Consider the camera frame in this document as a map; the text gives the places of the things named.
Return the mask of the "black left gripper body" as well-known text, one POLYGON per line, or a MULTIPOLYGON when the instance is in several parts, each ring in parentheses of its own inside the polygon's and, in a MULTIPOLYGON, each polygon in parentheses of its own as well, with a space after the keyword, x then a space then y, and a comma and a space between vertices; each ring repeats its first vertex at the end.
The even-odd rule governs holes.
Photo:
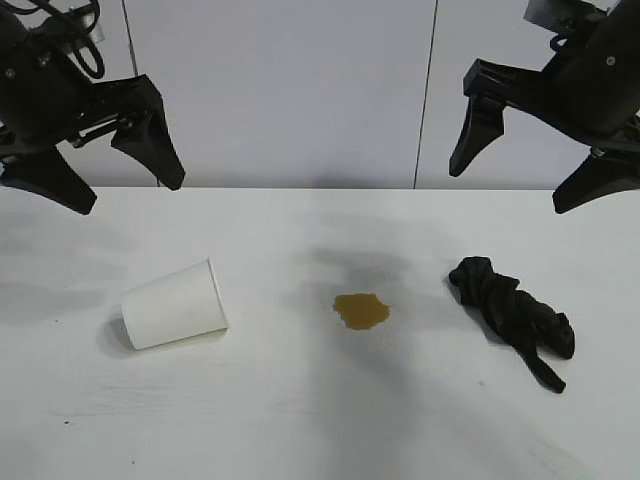
POLYGON ((36 8, 1 10, 1 151, 36 153, 63 140, 74 147, 116 134, 118 120, 163 107, 145 75, 107 81, 94 32, 101 10, 46 8, 34 28, 21 19, 36 8))

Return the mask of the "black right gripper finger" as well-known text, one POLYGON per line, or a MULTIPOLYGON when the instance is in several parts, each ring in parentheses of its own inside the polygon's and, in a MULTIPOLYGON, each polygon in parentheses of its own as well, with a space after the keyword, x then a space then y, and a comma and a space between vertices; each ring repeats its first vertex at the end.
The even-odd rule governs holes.
POLYGON ((449 160, 449 175, 460 176, 475 157, 504 134, 505 104, 474 95, 468 100, 462 130, 449 160))
POLYGON ((596 199, 639 189, 639 144, 592 146, 588 157, 554 191, 553 205, 564 214, 596 199))

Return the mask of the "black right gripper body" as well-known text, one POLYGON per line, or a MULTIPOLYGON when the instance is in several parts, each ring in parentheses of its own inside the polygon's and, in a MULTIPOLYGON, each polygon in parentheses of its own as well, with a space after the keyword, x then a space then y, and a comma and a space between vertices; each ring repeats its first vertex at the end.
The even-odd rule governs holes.
POLYGON ((540 71, 474 61, 468 100, 495 99, 587 145, 634 143, 626 127, 639 109, 639 4, 603 10, 587 1, 531 1, 526 21, 553 32, 540 71))

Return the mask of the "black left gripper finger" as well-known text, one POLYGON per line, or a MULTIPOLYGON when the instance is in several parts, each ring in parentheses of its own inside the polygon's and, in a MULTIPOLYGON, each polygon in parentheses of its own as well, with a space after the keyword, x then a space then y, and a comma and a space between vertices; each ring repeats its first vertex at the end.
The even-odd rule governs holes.
POLYGON ((111 146, 139 162, 168 189, 181 188, 186 172, 171 141, 162 106, 119 119, 111 146))
POLYGON ((95 192, 56 148, 12 155, 1 163, 4 187, 39 195, 81 215, 88 215, 97 200, 95 192))

